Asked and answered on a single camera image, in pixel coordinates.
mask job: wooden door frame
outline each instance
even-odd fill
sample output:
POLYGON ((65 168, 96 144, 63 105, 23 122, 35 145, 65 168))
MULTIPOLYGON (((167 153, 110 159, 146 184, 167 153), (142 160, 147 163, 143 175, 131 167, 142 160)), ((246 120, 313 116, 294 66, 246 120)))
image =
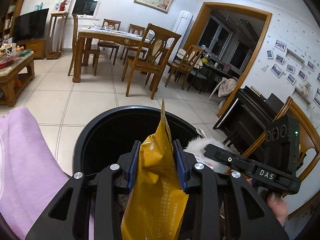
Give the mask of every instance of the wooden door frame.
POLYGON ((251 56, 251 59, 249 60, 249 62, 247 64, 247 67, 245 68, 244 72, 240 76, 235 89, 230 94, 227 101, 225 102, 225 104, 222 106, 219 113, 217 114, 217 116, 220 117, 226 111, 226 109, 228 108, 230 103, 232 102, 236 92, 239 90, 239 88, 243 84, 245 78, 247 77, 247 75, 248 75, 248 73, 254 63, 254 61, 257 58, 257 55, 261 49, 261 46, 262 46, 263 41, 265 39, 265 36, 267 35, 267 31, 268 31, 270 21, 272 18, 272 13, 266 12, 266 11, 263 11, 263 10, 260 10, 257 8, 253 8, 253 7, 239 5, 239 4, 220 3, 220 2, 204 2, 202 4, 202 7, 201 7, 199 13, 198 13, 198 16, 195 20, 195 23, 193 24, 193 27, 192 27, 190 34, 186 40, 186 43, 184 44, 184 47, 183 47, 184 50, 188 50, 191 45, 198 44, 200 35, 201 35, 201 33, 202 33, 202 31, 208 21, 208 18, 210 16, 212 10, 234 12, 234 13, 251 16, 251 17, 257 18, 259 20, 265 21, 263 30, 262 30, 260 38, 259 38, 259 41, 258 41, 257 46, 251 56))

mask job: dark window pane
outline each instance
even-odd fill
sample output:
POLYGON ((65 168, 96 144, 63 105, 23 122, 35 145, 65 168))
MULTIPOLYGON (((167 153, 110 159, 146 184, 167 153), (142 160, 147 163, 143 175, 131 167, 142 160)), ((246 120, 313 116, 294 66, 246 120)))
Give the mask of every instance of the dark window pane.
POLYGON ((76 0, 72 13, 80 15, 93 15, 98 1, 99 0, 76 0))
POLYGON ((242 43, 239 43, 235 54, 233 55, 230 64, 235 66, 237 69, 241 68, 241 65, 247 56, 249 48, 242 43))
POLYGON ((223 45, 226 43, 228 37, 229 37, 228 31, 226 29, 222 28, 222 30, 219 34, 218 40, 215 43, 215 45, 213 46, 212 51, 211 51, 214 55, 216 55, 216 56, 220 55, 222 48, 223 48, 223 45))
POLYGON ((214 35, 216 34, 218 27, 219 27, 219 23, 217 23, 215 20, 210 18, 208 25, 207 25, 206 29, 204 30, 204 33, 203 33, 201 40, 199 42, 199 46, 204 45, 208 48, 210 46, 210 43, 211 43, 214 35))

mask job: human hand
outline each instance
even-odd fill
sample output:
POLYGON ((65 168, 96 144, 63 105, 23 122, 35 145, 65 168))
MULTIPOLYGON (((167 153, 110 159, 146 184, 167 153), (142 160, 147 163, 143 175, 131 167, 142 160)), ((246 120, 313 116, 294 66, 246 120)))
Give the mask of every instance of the human hand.
MULTIPOLYGON (((252 185, 252 179, 247 179, 247 181, 252 185)), ((288 205, 284 202, 283 198, 279 198, 274 193, 271 193, 267 197, 267 205, 272 210, 279 223, 284 226, 288 214, 288 205)))

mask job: blue gripper pad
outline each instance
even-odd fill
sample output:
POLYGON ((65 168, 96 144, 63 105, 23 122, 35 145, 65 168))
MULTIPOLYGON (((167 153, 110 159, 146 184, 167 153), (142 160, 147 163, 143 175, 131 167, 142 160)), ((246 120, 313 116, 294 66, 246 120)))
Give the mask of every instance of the blue gripper pad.
POLYGON ((134 188, 134 184, 136 183, 137 179, 137 169, 138 169, 138 157, 140 151, 141 142, 136 144, 134 149, 133 159, 131 161, 131 165, 128 171, 128 186, 127 189, 131 192, 134 188))
POLYGON ((184 167, 181 153, 183 154, 182 147, 180 145, 180 142, 177 143, 177 141, 173 141, 173 158, 174 162, 176 164, 178 179, 180 187, 182 188, 183 192, 186 192, 188 185, 187 185, 187 172, 184 167))

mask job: camera lens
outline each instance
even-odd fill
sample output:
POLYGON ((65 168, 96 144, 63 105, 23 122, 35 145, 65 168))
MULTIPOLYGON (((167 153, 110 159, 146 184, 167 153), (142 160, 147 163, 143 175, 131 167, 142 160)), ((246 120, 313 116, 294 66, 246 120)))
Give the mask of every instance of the camera lens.
POLYGON ((279 136, 279 129, 276 127, 276 128, 273 128, 272 130, 272 139, 275 141, 278 139, 278 136, 279 136))
POLYGON ((267 142, 270 141, 270 138, 271 138, 271 133, 270 133, 270 131, 268 131, 267 132, 267 142))
POLYGON ((284 137, 287 134, 287 127, 283 124, 280 129, 281 137, 284 137))

